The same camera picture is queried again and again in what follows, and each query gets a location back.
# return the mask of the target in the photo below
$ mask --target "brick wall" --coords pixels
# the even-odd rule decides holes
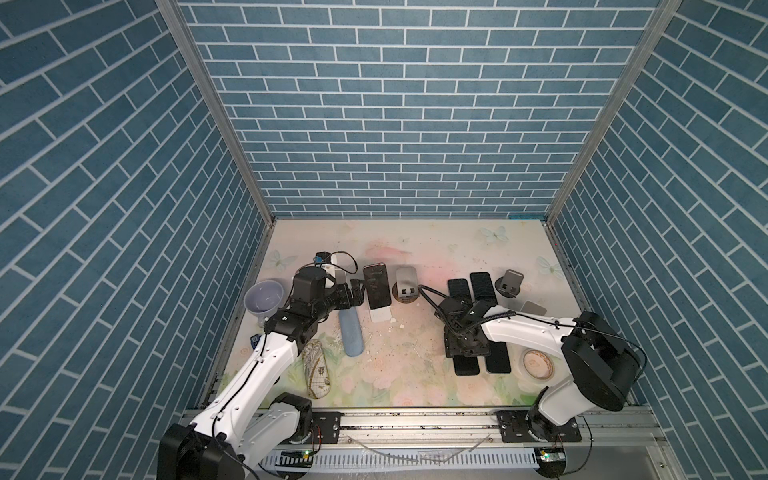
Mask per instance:
[[[263,222],[152,0],[0,3],[0,478],[143,478]]]
[[[181,3],[278,216],[541,217],[657,0]]]
[[[684,0],[555,225],[690,478],[768,478],[766,24]]]

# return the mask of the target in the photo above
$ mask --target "gray floor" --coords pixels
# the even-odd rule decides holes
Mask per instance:
[[[584,461],[586,448],[569,448],[567,470],[577,468]],[[260,472],[262,480],[267,478]],[[482,480],[541,480],[535,470],[449,470],[430,472],[382,472],[366,474],[331,475],[309,473],[303,480],[463,480],[482,478]],[[653,466],[645,448],[638,447],[596,447],[592,450],[589,463],[580,472],[566,477],[568,480],[656,480]]]

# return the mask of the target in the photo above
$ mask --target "floral tabletop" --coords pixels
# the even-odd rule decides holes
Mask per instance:
[[[390,286],[401,266],[414,266],[419,282],[447,292],[452,278],[489,272],[495,280],[512,268],[525,275],[520,295],[497,296],[501,305],[519,308],[530,300],[551,316],[577,316],[579,309],[555,259],[544,228],[534,220],[279,220],[258,280],[274,279],[290,290],[296,269],[315,252],[346,250],[359,264],[349,277],[362,279],[362,268],[383,262]],[[350,261],[339,256],[349,270]],[[552,359],[554,375],[534,380],[521,368],[525,349],[508,345],[512,373],[457,376],[445,357],[443,326],[422,298],[414,303],[392,299],[392,320],[372,323],[367,301],[357,307],[365,351],[344,353],[337,312],[320,324],[315,336],[323,345],[330,393],[313,400],[315,407],[531,405],[546,385],[559,381],[564,364]],[[260,332],[246,314],[224,371],[229,381],[252,353],[249,338]],[[282,392],[306,396],[303,362],[298,359],[265,398],[268,405]]]

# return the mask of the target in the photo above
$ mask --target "black smartphone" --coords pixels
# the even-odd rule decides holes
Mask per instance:
[[[384,263],[374,263],[362,269],[362,278],[366,282],[368,307],[371,310],[392,305],[392,294],[389,291],[389,278]]]

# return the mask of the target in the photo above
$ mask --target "blue brick wall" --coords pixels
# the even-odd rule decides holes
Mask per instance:
[[[656,3],[181,2],[279,217],[540,217]]]
[[[143,478],[263,222],[153,0],[0,2],[0,478]]]
[[[555,224],[691,478],[768,466],[766,25],[684,0]]]

